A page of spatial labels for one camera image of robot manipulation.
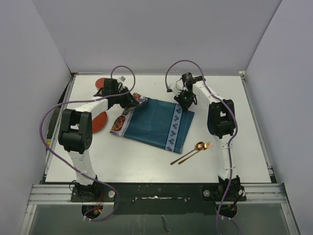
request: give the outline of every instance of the white tabletop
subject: white tabletop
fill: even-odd
[[[95,81],[109,75],[78,75],[75,78],[69,100],[84,100],[97,92]],[[125,85],[130,88],[133,77],[126,75]],[[168,83],[180,79],[171,75]],[[212,89],[225,99],[232,99],[238,122],[238,135],[233,142],[234,162],[242,183],[270,183],[266,161],[261,149],[246,94],[239,76],[206,76]],[[175,103],[173,93],[167,93],[163,75],[136,76],[137,92],[154,99]],[[70,104],[73,109],[80,104]],[[190,111],[195,112],[194,120],[187,136],[182,155],[194,148],[199,141],[212,141],[213,146],[195,155],[185,163],[170,165],[182,156],[164,149],[109,134],[115,119],[121,115],[119,105],[107,111],[106,126],[93,135],[89,149],[92,167],[98,179],[104,182],[133,183],[216,183],[218,182],[217,150],[214,138],[206,127],[208,109],[198,100]],[[58,143],[55,151],[67,161],[71,159]],[[53,156],[46,182],[71,182],[75,172]]]

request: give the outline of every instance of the utensil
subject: utensil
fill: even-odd
[[[180,162],[178,163],[178,165],[182,164],[184,161],[188,160],[189,158],[191,158],[192,156],[194,156],[196,153],[199,153],[201,150],[207,150],[207,149],[208,149],[209,147],[211,147],[211,146],[212,146],[212,143],[211,143],[211,142],[206,143],[202,149],[200,149],[200,150],[198,150],[197,152],[195,152],[194,154],[190,155],[188,158],[186,158],[186,159],[180,161]]]
[[[205,146],[204,142],[202,142],[202,141],[198,142],[198,143],[196,143],[195,148],[193,150],[191,150],[189,153],[192,153],[193,151],[196,151],[196,150],[199,151],[199,150],[203,149],[204,146]],[[189,153],[186,153],[184,156],[182,156],[182,157],[176,159],[175,161],[171,162],[171,165],[173,165],[174,163],[178,162],[180,159],[186,157]]]

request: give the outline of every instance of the cloth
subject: cloth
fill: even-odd
[[[133,97],[140,106],[125,109],[115,120],[110,133],[181,153],[195,113],[183,111],[179,104],[137,93]]]

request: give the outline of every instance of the white wall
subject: white wall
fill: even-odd
[[[72,72],[245,70],[281,0],[33,0]],[[195,68],[177,65],[174,70]]]
[[[312,0],[283,0],[247,69],[275,175],[303,235],[313,231],[312,9]]]
[[[44,171],[41,116],[70,74],[31,0],[1,1],[0,32],[0,234],[16,235]]]

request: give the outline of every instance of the fork handle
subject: fork handle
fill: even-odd
[[[195,152],[194,154],[191,154],[188,158],[185,158],[184,160],[181,160],[178,165],[182,164],[184,161],[188,160],[189,158],[191,158],[192,156],[194,156],[195,154],[199,153],[201,150],[198,150],[197,152]]]
[[[175,161],[171,162],[171,165],[173,165],[174,163],[178,162],[180,159],[186,157],[189,153],[186,153],[184,156],[182,156],[182,157],[176,159]]]

